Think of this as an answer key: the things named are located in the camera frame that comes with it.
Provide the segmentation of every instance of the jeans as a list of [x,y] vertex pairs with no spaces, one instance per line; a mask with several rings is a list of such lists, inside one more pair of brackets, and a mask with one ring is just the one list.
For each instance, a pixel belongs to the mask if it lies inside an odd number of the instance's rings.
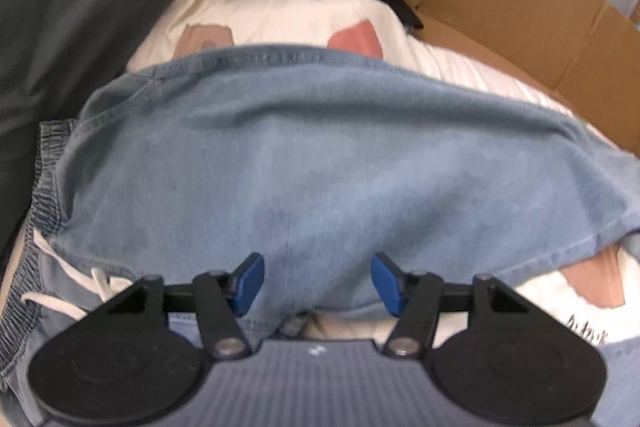
[[[241,321],[254,345],[309,310],[384,317],[375,251],[451,282],[489,272],[511,285],[622,237],[640,252],[635,158],[552,111],[342,52],[239,46],[126,74],[39,140],[0,318],[0,405],[20,427],[42,421],[28,363],[72,323],[20,296],[100,303],[42,255],[34,229],[81,272],[129,280],[189,282],[260,251],[266,281]],[[196,341],[193,317],[171,326]],[[602,350],[602,427],[638,427],[639,347]]]

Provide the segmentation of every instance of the metal screw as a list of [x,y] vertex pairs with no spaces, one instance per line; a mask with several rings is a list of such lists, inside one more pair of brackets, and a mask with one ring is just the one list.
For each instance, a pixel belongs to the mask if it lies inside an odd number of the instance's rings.
[[398,357],[410,357],[420,351],[420,344],[410,337],[398,337],[389,342],[389,350]]
[[227,337],[217,341],[214,347],[223,357],[236,357],[246,349],[246,344],[235,337]]

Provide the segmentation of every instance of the cardboard box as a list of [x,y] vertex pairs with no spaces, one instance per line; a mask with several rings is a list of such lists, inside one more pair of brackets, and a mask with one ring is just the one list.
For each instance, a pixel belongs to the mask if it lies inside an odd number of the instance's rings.
[[420,40],[541,89],[640,155],[640,32],[606,0],[408,1]]

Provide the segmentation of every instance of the white drawstring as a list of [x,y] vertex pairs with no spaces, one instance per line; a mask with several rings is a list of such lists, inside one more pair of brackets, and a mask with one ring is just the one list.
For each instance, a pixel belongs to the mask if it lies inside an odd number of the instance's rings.
[[[102,302],[107,302],[114,295],[131,286],[129,279],[125,279],[124,277],[109,277],[103,270],[98,268],[92,268],[91,277],[86,276],[54,252],[49,243],[47,243],[47,240],[42,237],[40,230],[33,230],[33,242],[42,250],[42,253],[55,259],[64,272],[81,285],[82,288],[100,296]],[[20,300],[22,302],[33,301],[45,308],[68,315],[76,321],[79,321],[86,315],[86,311],[80,309],[75,304],[44,293],[26,292],[22,294]]]

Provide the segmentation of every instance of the light blue denim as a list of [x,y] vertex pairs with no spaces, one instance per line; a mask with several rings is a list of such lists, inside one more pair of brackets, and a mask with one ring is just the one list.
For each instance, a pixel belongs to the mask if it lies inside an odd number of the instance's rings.
[[[97,91],[77,121],[42,125],[26,253],[0,319],[0,405],[42,416],[33,353],[70,319],[42,291],[98,305],[31,243],[69,263],[189,282],[266,258],[242,327],[257,343],[308,310],[383,317],[369,278],[385,251],[451,282],[517,285],[626,237],[638,257],[640,162],[575,120],[365,57],[298,46],[193,55]],[[191,339],[193,317],[172,327]],[[640,343],[607,346],[602,427],[638,427]]]

